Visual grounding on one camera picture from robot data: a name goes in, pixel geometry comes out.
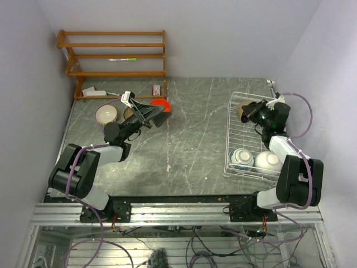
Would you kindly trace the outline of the wooden shelf rack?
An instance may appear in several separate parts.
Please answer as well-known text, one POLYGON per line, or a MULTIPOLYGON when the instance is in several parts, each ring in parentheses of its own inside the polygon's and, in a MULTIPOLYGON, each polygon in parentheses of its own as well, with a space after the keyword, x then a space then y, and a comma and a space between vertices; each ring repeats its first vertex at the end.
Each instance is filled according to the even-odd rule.
POLYGON ((56 37, 56 47, 67 57, 65 74, 75 78, 74 99, 81 95, 90 78, 161 78, 161 95, 137 94, 138 98, 166 99, 166 32, 161 31, 65 31, 56 37), (108 61, 111 58, 137 58, 136 61, 108 61))

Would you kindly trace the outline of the white box on shelf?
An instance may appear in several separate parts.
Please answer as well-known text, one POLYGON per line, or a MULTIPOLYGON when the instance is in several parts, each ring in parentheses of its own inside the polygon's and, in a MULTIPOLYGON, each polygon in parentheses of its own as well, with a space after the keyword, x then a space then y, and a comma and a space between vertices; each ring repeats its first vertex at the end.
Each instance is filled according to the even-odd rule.
POLYGON ((96 87, 89 87, 81 91, 83 97, 106 97, 107 93, 104 90, 97 90, 96 87))

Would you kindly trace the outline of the white wire dish rack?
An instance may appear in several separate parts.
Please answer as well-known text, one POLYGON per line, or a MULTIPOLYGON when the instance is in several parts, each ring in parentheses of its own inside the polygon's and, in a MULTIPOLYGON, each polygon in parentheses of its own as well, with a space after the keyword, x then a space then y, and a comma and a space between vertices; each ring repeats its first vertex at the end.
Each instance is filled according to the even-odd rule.
POLYGON ((278 175, 266 175, 256 171, 255 167, 252 167, 251 171, 243 173, 237 172, 230 167, 229 154, 235 149, 244 148, 250 151, 254 157, 261 152, 269 151, 269 143, 271 137, 275 135, 259 135, 255 131, 255 124, 251 121, 242 123, 237 117, 237 106, 240 102, 249 100, 252 102, 260 101, 272 101, 277 97, 264 97, 261 95, 233 92, 228 104, 228 122, 227 122, 227 134, 226 134, 226 157, 224 166, 225 177, 239 177, 246 178, 248 180, 264 181, 271 185, 276 185, 278 181, 278 175))

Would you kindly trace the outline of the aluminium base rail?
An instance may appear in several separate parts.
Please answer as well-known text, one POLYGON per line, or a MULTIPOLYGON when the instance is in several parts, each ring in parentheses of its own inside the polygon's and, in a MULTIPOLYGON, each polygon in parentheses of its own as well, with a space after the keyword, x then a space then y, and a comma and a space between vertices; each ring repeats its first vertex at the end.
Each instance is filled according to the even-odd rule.
POLYGON ((276 212, 258 208, 249 195, 199 195, 157 197, 115 197, 114 208, 101 221, 85 206, 63 198, 38 203, 30 220, 31 226, 54 227, 119 227, 204 226, 321 223, 318 207, 293 208, 276 212))

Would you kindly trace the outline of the brown ceramic bowl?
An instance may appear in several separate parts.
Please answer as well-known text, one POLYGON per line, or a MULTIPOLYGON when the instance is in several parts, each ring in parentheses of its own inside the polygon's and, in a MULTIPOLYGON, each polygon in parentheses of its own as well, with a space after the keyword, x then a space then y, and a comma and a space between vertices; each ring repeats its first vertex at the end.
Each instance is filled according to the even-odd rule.
POLYGON ((240 102, 240 103, 238 104, 237 109, 236 109, 236 112, 237 112, 237 117, 238 117, 239 119, 242 118, 242 115, 243 115, 243 112, 244 112, 244 111, 243 111, 243 106, 247 106, 247 105, 249 105, 251 102, 252 102, 251 100, 245 100, 245 101, 242 101, 242 102, 240 102))

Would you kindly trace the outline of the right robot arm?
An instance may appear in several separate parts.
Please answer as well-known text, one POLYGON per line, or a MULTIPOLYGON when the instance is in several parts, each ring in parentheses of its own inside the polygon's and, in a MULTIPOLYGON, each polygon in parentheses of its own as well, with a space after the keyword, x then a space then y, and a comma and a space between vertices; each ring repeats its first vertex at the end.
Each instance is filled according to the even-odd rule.
POLYGON ((281 101, 246 101, 237 108, 242 123, 262 127, 261 139, 266 148, 282 163, 276 187, 256 194, 256 202, 247 205, 247 217, 260 220, 267 210, 291 207, 305 210, 321 200, 324 164, 305 155, 286 132, 291 107, 281 101))

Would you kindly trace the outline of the cream patterned bowl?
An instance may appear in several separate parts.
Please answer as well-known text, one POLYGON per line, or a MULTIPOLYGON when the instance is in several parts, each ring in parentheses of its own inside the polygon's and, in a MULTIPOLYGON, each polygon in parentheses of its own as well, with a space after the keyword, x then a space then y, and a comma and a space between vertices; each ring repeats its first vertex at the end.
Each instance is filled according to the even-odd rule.
POLYGON ((118 111, 116 107, 106 104, 95 112, 95 119, 100 125, 115 122, 118 118, 118 111))

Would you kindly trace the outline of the plain white bowl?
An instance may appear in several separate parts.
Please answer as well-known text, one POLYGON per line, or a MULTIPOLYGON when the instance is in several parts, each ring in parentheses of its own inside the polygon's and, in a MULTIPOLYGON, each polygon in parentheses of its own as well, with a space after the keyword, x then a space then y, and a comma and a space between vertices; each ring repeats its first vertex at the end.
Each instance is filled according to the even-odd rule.
POLYGON ((271 151, 264 151, 256 156, 254 167, 261 174, 278 175, 281 171, 282 163, 276 154, 271 151))

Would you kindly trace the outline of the blue white porcelain bowl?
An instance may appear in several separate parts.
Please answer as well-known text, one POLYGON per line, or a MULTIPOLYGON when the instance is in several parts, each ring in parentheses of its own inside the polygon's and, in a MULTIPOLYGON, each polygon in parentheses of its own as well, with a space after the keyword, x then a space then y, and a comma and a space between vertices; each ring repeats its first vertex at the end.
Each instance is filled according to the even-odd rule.
POLYGON ((254 166, 254 157, 250 151, 244 148, 235 149, 229 154, 230 167, 237 172, 251 171, 254 166))

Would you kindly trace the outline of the dark brown ribbed bowl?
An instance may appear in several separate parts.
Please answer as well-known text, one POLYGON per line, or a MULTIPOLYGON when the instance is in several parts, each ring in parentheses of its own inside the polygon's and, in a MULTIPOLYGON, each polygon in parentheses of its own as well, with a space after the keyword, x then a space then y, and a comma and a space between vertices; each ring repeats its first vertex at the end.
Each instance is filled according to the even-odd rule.
POLYGON ((123 113, 124 120, 130 119, 134 115, 133 111, 131 108, 126 108, 123 113))

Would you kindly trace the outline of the red white small card box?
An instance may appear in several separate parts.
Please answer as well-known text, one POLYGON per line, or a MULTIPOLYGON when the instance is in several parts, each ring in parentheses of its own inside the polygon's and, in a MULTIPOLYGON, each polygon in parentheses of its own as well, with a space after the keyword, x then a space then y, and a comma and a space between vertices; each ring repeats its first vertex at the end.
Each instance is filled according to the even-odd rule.
POLYGON ((153 85, 152 86, 152 95, 153 96, 160 96, 161 95, 161 86, 160 85, 153 85))

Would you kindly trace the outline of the orange plastic bowl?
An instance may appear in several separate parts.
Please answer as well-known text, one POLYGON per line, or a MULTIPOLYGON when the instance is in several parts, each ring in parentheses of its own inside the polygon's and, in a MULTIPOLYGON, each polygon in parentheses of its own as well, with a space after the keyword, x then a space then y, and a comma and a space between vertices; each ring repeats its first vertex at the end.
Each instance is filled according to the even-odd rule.
POLYGON ((163 106, 164 107, 164 112, 170 112, 171 111, 171 105, 170 103, 165 100, 165 99, 154 99, 150 103, 152 106, 163 106))

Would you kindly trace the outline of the green white marker pen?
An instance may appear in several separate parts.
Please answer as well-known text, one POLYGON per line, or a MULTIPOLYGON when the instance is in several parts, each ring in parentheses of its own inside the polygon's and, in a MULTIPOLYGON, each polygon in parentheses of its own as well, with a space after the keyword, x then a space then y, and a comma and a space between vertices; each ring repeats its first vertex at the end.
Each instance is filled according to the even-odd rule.
POLYGON ((119 62, 119 61, 136 61, 137 58, 111 58, 108 61, 119 62))

